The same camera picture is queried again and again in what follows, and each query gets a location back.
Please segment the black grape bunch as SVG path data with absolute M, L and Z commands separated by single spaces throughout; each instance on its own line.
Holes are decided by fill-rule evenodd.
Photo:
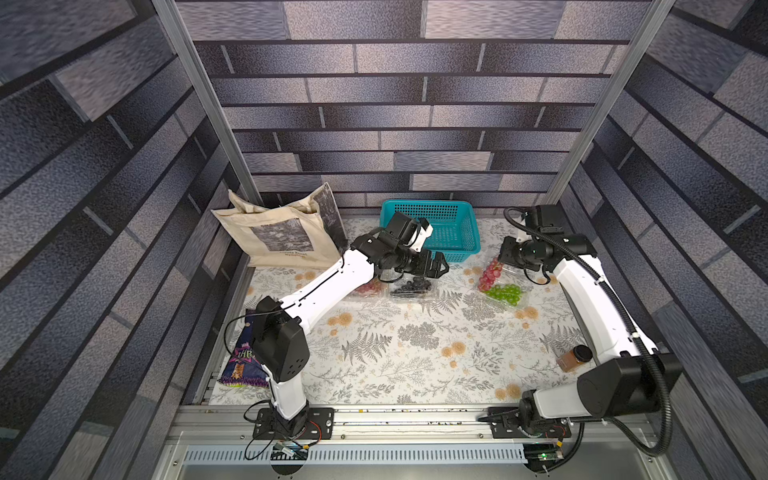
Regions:
M 423 276 L 401 279 L 392 284 L 390 295 L 394 298 L 425 298 L 433 293 L 433 282 Z

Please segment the red grape bunch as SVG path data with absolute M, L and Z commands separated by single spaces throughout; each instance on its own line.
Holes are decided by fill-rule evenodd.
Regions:
M 385 286 L 377 279 L 373 279 L 355 290 L 355 293 L 361 297 L 371 297 L 381 295 Z
M 481 292 L 490 291 L 501 277 L 502 272 L 503 264 L 497 258 L 493 258 L 480 275 L 478 290 Z

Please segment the green grape bunch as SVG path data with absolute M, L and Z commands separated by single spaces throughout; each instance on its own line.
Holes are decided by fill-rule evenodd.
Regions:
M 515 284 L 496 284 L 490 291 L 484 292 L 484 294 L 493 300 L 517 306 L 522 300 L 523 291 Z

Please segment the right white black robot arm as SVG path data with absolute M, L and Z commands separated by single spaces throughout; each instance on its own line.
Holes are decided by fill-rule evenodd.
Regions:
M 628 433 L 625 415 L 658 413 L 658 440 L 636 445 L 660 454 L 672 438 L 671 389 L 682 366 L 637 325 L 607 280 L 597 252 L 583 235 L 504 239 L 498 255 L 507 266 L 553 274 L 584 332 L 594 368 L 569 384 L 527 391 L 516 409 L 517 426 L 531 437 L 559 433 L 565 420 L 605 420 Z

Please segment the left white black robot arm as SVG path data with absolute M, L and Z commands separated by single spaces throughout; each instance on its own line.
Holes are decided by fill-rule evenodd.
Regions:
M 252 327 L 254 359 L 266 375 L 269 407 L 260 412 L 254 436 L 263 430 L 286 440 L 311 425 L 301 372 L 310 358 L 307 336 L 337 303 L 382 272 L 439 278 L 449 271 L 445 256 L 424 247 L 433 227 L 425 219 L 397 221 L 357 237 L 330 268 L 307 286 L 279 300 L 265 297 L 245 315 Z

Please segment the teal plastic basket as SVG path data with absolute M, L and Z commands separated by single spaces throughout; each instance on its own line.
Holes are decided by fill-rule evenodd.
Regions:
M 464 201 L 386 200 L 380 225 L 386 226 L 396 212 L 426 219 L 433 227 L 424 246 L 444 254 L 447 262 L 461 263 L 481 251 L 481 240 L 473 207 Z

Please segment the beige canvas tote bag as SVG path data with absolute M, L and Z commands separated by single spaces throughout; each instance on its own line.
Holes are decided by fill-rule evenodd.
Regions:
M 228 192 L 232 207 L 212 214 L 249 257 L 254 268 L 325 270 L 336 263 L 349 241 L 329 184 L 277 208 L 246 202 Z

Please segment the amber spice jar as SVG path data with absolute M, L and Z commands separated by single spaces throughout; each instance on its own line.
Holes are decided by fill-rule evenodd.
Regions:
M 579 344 L 561 354 L 557 358 L 557 365 L 563 372 L 570 372 L 592 359 L 592 350 L 587 345 Z

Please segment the purple snack bag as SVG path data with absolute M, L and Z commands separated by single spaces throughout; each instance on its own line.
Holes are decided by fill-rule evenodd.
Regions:
M 219 378 L 221 384 L 231 387 L 268 386 L 267 375 L 253 355 L 251 338 L 252 326 L 247 321 Z

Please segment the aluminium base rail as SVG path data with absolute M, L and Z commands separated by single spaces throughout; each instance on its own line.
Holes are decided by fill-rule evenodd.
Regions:
M 252 438 L 244 407 L 183 407 L 156 479 L 532 479 L 530 438 L 495 439 L 484 405 L 335 409 L 332 436 L 297 460 Z

